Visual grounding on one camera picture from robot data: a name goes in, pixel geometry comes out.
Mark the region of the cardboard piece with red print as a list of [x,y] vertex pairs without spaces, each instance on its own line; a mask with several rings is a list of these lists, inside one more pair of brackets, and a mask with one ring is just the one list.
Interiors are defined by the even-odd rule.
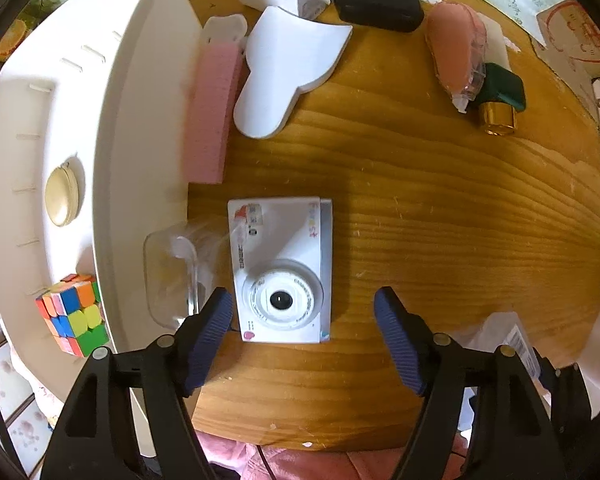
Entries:
[[537,17],[543,39],[532,39],[535,54],[598,118],[592,80],[600,77],[600,30],[576,0],[565,0]]

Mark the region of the green bottle with gold cap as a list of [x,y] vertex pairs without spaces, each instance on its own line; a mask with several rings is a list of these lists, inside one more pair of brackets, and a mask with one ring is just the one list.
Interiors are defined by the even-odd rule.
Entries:
[[526,110],[522,79],[496,63],[486,63],[486,76],[475,98],[480,128],[492,136],[509,136],[517,130],[517,114]]

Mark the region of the clear plastic box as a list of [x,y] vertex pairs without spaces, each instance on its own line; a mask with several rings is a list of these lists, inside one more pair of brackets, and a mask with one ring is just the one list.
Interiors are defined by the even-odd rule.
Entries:
[[219,237],[208,223],[155,231],[143,246],[148,312],[167,330],[198,314],[212,291]]

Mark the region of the white toy camera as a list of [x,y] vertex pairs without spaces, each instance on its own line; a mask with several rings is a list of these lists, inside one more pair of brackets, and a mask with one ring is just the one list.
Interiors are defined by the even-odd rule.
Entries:
[[245,342],[321,344],[332,319],[332,201],[227,204],[239,331]]

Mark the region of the round gold compact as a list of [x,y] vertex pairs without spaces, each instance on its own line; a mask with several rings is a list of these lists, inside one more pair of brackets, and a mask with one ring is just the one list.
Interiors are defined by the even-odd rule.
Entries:
[[68,226],[80,209],[78,179],[68,164],[56,167],[48,177],[44,190],[46,214],[54,226]]

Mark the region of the colourful puzzle cube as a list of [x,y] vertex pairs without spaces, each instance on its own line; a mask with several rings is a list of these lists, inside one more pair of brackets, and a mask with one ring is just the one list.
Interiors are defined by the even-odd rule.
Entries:
[[38,313],[62,352],[87,358],[108,344],[99,284],[94,275],[69,274],[34,298]]

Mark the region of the black rectangular case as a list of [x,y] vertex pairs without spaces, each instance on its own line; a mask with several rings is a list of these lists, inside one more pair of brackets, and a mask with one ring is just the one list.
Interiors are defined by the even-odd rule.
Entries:
[[394,32],[414,32],[425,17],[420,0],[334,1],[341,21]]

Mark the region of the pink sponge block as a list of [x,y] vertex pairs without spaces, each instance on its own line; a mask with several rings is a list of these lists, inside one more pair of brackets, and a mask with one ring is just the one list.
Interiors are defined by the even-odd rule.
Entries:
[[228,133],[242,72],[234,42],[204,44],[196,65],[183,139],[182,175],[188,183],[220,184]]

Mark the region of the pink item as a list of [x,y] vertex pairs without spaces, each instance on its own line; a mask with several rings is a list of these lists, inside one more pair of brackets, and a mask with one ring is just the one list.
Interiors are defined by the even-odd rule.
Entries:
[[426,16],[425,39],[438,81],[465,113],[486,78],[486,26],[470,6],[441,1]]

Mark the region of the white plastic storage bin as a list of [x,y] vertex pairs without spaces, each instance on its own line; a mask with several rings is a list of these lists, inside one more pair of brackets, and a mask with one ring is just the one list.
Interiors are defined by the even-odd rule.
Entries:
[[[69,0],[0,73],[0,315],[23,364],[58,398],[81,362],[38,313],[43,289],[93,274],[114,350],[160,334],[143,246],[186,217],[182,133],[200,32],[188,0]],[[63,164],[80,209],[60,228],[44,190]]]

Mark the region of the white foam shape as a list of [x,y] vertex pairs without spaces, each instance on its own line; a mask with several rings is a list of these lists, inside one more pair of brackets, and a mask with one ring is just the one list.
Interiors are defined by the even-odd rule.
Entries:
[[249,76],[234,107],[236,128],[257,140],[280,133],[300,96],[332,76],[352,32],[266,8],[247,41]]

